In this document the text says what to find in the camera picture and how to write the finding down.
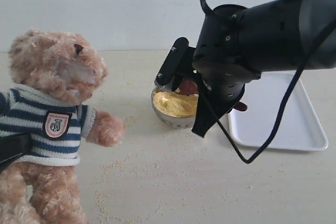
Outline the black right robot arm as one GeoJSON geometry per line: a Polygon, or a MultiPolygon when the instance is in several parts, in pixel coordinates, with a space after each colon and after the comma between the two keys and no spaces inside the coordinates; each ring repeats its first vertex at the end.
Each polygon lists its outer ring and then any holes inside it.
{"type": "Polygon", "coordinates": [[[204,136],[263,72],[335,67],[335,0],[225,4],[205,13],[192,66],[201,99],[192,131],[204,136]]]}

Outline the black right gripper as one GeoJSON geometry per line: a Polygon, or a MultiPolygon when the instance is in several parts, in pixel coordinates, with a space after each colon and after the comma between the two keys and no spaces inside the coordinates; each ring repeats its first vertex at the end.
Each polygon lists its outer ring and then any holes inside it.
{"type": "Polygon", "coordinates": [[[205,14],[194,53],[198,102],[192,132],[204,138],[209,129],[232,108],[244,94],[245,84],[259,80],[261,72],[243,56],[240,33],[260,15],[260,6],[201,6],[205,14]]]}

